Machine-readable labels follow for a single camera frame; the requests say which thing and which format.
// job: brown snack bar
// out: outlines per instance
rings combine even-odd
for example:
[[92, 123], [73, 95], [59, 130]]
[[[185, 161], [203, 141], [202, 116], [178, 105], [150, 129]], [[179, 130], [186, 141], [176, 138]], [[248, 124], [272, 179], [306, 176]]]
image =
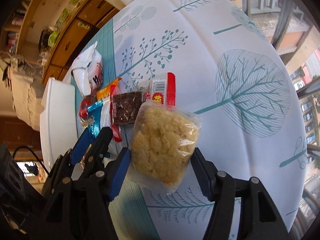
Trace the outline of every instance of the brown snack bar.
[[112, 123], [134, 123], [142, 105], [142, 92], [129, 92], [112, 97]]

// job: white tablecloth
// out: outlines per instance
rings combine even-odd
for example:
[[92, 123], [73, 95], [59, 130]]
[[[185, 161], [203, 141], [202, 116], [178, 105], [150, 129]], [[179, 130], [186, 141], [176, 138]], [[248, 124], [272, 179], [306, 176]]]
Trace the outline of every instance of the white tablecloth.
[[[125, 92], [174, 73], [176, 106], [203, 119], [197, 147], [204, 157], [234, 178], [257, 176], [291, 228], [306, 166], [300, 104], [277, 52], [241, 10], [228, 0], [135, 0], [87, 47], [95, 41], [104, 85], [121, 77]], [[130, 128], [122, 132], [130, 141]], [[240, 202], [230, 239], [236, 239]], [[120, 239], [198, 240], [212, 207], [189, 164], [172, 195], [126, 179], [109, 210]]]

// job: metal pin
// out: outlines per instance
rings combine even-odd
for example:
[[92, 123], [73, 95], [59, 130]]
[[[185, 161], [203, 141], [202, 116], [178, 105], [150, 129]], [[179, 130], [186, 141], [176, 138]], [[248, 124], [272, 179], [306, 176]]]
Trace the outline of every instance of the metal pin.
[[258, 184], [259, 183], [259, 179], [256, 178], [256, 177], [252, 177], [251, 178], [251, 182], [254, 183], [254, 184]]
[[218, 175], [219, 177], [224, 178], [227, 174], [226, 174], [224, 171], [218, 171], [218, 172], [217, 172], [217, 175]]
[[104, 176], [104, 172], [103, 172], [103, 171], [97, 171], [97, 172], [96, 172], [96, 176], [97, 176], [98, 178], [101, 178], [101, 177]]
[[62, 180], [62, 183], [63, 184], [68, 184], [70, 182], [70, 178], [69, 177], [65, 177], [63, 180]]

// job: car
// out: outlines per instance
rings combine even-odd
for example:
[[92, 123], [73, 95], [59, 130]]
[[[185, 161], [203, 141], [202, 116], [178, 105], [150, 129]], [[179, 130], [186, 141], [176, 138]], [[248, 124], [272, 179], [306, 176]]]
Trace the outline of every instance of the car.
[[300, 80], [300, 81], [298, 81], [298, 82], [295, 82], [295, 83], [293, 84], [293, 86], [294, 86], [295, 90], [297, 91], [297, 90], [299, 90], [300, 88], [304, 87], [304, 82], [303, 82], [302, 80]]

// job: shelf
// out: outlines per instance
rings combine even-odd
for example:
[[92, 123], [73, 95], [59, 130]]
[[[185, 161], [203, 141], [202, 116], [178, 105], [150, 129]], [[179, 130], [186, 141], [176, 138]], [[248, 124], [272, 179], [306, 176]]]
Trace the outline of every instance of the shelf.
[[17, 54], [22, 54], [23, 44], [26, 41], [28, 31], [30, 28], [30, 24], [32, 22], [32, 19], [36, 13], [36, 10], [37, 10], [39, 4], [41, 3], [41, 1], [42, 0], [32, 0], [28, 6], [28, 9], [27, 9], [25, 17], [23, 19], [22, 26], [21, 26], [20, 33], [19, 33], [19, 38], [18, 38], [18, 42], [17, 42], [17, 49], [16, 49]]
[[3, 27], [3, 30], [5, 32], [15, 32], [15, 33], [18, 33], [20, 31], [20, 26], [15, 26], [15, 25], [12, 25], [12, 24], [7, 24]]

